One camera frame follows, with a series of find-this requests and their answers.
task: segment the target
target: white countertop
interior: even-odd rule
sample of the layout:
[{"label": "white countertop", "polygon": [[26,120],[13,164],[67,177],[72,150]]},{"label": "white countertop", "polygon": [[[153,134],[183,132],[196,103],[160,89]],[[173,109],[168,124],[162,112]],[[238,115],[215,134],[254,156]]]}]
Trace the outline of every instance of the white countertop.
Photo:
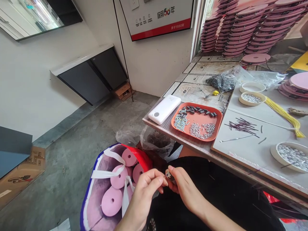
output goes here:
[{"label": "white countertop", "polygon": [[97,48],[94,48],[92,50],[89,50],[88,52],[78,56],[77,58],[74,58],[73,60],[65,63],[65,64],[62,64],[62,65],[59,65],[57,67],[54,67],[52,69],[50,69],[51,73],[53,73],[55,76],[58,76],[60,74],[62,74],[63,72],[66,72],[68,71],[69,69],[72,69],[73,67],[87,61],[88,59],[110,49],[111,47],[113,47],[113,44],[110,43],[110,44],[105,44],[105,45],[101,45]]}]

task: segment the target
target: white bag handle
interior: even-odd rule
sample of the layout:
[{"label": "white bag handle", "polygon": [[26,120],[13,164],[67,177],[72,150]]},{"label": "white bag handle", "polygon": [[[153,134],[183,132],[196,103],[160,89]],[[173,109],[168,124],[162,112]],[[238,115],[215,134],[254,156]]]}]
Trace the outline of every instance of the white bag handle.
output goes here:
[{"label": "white bag handle", "polygon": [[124,192],[123,192],[123,201],[122,201],[122,217],[124,217],[124,214],[128,208],[128,205],[129,205],[129,199],[128,199],[128,192],[127,192],[127,184],[129,182],[129,185],[132,189],[132,192],[134,192],[135,190],[135,187],[133,186],[133,183],[132,183],[132,179],[130,176],[127,176],[125,178],[125,185],[124,185]]},{"label": "white bag handle", "polygon": [[[107,178],[111,178],[113,176],[118,176],[121,174],[121,172],[124,170],[125,168],[125,160],[122,159],[122,157],[115,153],[110,151],[110,149],[106,149],[104,151],[104,154],[106,156],[112,157],[114,159],[116,159],[117,161],[119,161],[120,163],[122,163],[122,167],[120,167],[118,170],[116,170],[115,172],[109,172],[109,171],[101,171],[101,170],[93,170],[91,178],[92,179],[107,179]],[[124,216],[128,205],[129,205],[129,199],[128,199],[128,192],[127,192],[127,184],[130,184],[130,187],[132,188],[132,192],[134,192],[135,187],[133,186],[132,180],[130,176],[126,176],[125,178],[125,185],[124,185],[124,192],[123,192],[123,201],[122,201],[122,217]]]},{"label": "white bag handle", "polygon": [[119,161],[120,163],[122,163],[122,167],[120,167],[118,170],[116,170],[115,172],[109,172],[109,171],[101,171],[101,170],[93,170],[91,178],[93,179],[106,179],[106,178],[111,178],[113,176],[118,176],[121,174],[121,172],[124,170],[125,168],[125,160],[122,159],[122,157],[115,153],[110,151],[110,149],[106,149],[104,151],[104,154],[106,156],[112,157],[114,159],[116,159],[117,161]]}]

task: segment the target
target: baseboard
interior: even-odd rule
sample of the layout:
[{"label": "baseboard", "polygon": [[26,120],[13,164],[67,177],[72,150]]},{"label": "baseboard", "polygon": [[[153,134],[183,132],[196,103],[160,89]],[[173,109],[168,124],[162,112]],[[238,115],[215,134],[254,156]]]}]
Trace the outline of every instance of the baseboard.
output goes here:
[{"label": "baseboard", "polygon": [[62,120],[57,126],[55,126],[54,128],[50,129],[48,132],[46,132],[45,134],[37,138],[32,143],[33,146],[47,148],[49,145],[51,145],[53,142],[59,139],[64,133],[66,133],[73,126],[79,123],[83,118],[88,116],[92,111],[94,111],[99,105],[104,103],[110,97],[111,97],[111,94],[104,97],[103,99],[101,99],[99,102],[97,102],[93,106],[91,106],[88,103],[85,103],[80,108],[78,108],[76,111],[74,111],[73,114],[66,117],[64,120]]}]

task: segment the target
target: person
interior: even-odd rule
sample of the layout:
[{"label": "person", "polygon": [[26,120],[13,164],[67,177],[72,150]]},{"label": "person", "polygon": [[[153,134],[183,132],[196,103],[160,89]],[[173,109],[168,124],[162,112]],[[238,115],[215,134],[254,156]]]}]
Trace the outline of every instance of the person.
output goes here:
[{"label": "person", "polygon": [[[180,159],[177,165],[186,167],[190,174],[183,167],[169,165],[168,170],[175,182],[171,182],[157,169],[151,169],[140,176],[127,211],[117,225],[116,231],[141,231],[144,227],[152,231],[284,230],[282,224],[269,209],[269,204],[260,200],[260,195],[257,196],[258,200],[254,198],[256,190],[251,190],[251,185],[248,184],[248,190],[252,191],[252,194],[245,191],[246,182],[203,158],[184,157]],[[206,173],[210,172],[215,176],[210,175],[213,180],[210,181],[205,177],[202,173],[203,167]],[[157,190],[160,195],[152,200]],[[237,200],[235,194],[230,196],[235,192],[242,198]]]}]

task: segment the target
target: red stripe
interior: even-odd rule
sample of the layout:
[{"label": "red stripe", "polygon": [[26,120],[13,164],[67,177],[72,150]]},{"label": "red stripe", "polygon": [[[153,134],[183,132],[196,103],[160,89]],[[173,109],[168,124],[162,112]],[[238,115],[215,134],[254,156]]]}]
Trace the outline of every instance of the red stripe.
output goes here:
[{"label": "red stripe", "polygon": [[145,39],[145,38],[149,38],[149,37],[153,37],[153,36],[157,36],[161,34],[167,34],[167,33],[175,32],[178,30],[189,29],[190,22],[191,22],[191,18],[188,18],[188,19],[185,19],[179,22],[174,22],[169,25],[165,25],[165,26],[158,27],[152,30],[141,32],[139,34],[132,35],[131,36],[132,41]]}]

